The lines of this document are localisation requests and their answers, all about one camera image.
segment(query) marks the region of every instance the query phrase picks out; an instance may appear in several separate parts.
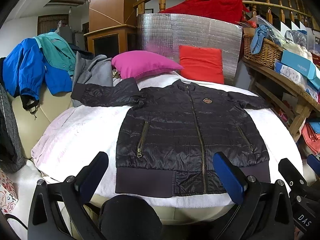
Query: wooden table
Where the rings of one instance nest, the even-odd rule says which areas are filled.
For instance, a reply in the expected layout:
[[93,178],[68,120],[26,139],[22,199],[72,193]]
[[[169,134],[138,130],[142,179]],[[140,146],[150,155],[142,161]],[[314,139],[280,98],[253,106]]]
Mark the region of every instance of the wooden table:
[[[305,118],[309,117],[312,110],[320,112],[320,104],[318,104],[318,102],[316,102],[300,86],[292,82],[290,79],[280,75],[273,69],[254,63],[246,58],[242,58],[242,60],[247,67],[254,70],[253,77],[249,85],[249,90],[252,91],[255,88],[258,88],[265,95],[267,95],[273,103],[279,106],[287,114],[288,118],[292,120],[292,123],[291,125],[289,125],[288,130],[295,141],[297,141],[300,136],[300,126],[304,122]],[[287,90],[291,95],[298,99],[298,103],[294,111],[290,110],[279,98],[277,98],[273,93],[271,93],[268,89],[266,89],[259,83],[261,75],[276,82],[285,90]]]

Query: jacket collar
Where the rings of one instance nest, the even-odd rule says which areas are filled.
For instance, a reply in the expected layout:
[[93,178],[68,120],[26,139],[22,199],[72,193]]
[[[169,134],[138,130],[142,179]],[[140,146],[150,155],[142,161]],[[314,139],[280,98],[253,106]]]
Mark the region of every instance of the jacket collar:
[[194,91],[196,89],[196,84],[191,82],[191,83],[184,83],[181,81],[181,79],[178,79],[175,81],[172,85],[175,87],[179,88],[182,91],[187,91],[187,87],[189,87],[190,91]]

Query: jacket pocket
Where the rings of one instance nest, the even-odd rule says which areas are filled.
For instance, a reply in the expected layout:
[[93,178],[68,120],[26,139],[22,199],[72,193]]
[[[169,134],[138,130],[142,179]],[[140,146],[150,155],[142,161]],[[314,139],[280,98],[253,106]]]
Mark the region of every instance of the jacket pocket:
[[250,153],[253,153],[253,146],[252,144],[249,142],[248,138],[245,136],[243,130],[237,125],[237,129],[241,135],[241,137],[244,139],[244,141],[246,142],[246,144],[248,145],[249,149],[250,149]]
[[141,137],[137,146],[137,157],[142,157],[143,145],[148,134],[149,122],[145,121],[143,124],[143,129],[141,133]]

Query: silver foil sheet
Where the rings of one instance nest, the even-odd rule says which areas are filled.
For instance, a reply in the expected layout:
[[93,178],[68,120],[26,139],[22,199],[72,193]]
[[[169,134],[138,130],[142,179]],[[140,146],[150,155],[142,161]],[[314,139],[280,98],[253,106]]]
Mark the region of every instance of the silver foil sheet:
[[179,63],[179,45],[222,50],[226,85],[233,85],[242,27],[185,14],[148,13],[138,16],[138,45]]

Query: orange red pillow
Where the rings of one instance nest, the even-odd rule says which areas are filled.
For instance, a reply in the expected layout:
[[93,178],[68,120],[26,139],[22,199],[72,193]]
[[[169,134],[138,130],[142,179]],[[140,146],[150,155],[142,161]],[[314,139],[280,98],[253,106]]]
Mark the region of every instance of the orange red pillow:
[[192,80],[224,84],[222,51],[214,48],[179,46],[180,75]]

